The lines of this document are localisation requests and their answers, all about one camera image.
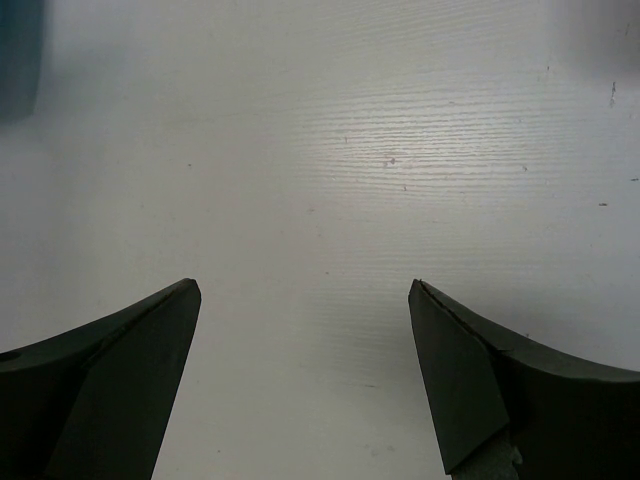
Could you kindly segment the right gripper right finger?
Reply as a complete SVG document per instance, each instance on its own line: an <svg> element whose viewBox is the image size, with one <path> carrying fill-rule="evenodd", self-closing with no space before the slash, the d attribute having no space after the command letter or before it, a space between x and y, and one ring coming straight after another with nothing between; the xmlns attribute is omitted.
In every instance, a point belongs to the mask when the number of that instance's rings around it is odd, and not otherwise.
<svg viewBox="0 0 640 480"><path fill-rule="evenodd" d="M639 375L569 355L413 282L411 326L454 479L635 479Z"/></svg>

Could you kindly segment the blue t-shirt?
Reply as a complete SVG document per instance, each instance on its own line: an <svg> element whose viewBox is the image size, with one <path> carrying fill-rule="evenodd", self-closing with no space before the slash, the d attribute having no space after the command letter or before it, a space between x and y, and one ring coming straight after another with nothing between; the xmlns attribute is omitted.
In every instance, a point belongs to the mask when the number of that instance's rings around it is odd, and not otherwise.
<svg viewBox="0 0 640 480"><path fill-rule="evenodd" d="M42 0L1 0L1 122L32 114L37 98L47 7Z"/></svg>

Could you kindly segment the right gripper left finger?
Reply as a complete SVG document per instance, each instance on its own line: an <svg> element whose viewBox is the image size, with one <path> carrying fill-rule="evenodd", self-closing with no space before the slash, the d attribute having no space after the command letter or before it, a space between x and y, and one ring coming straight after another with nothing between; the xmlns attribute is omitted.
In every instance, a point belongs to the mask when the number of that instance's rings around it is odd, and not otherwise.
<svg viewBox="0 0 640 480"><path fill-rule="evenodd" d="M151 478L200 306L197 282L183 279L2 353L2 478Z"/></svg>

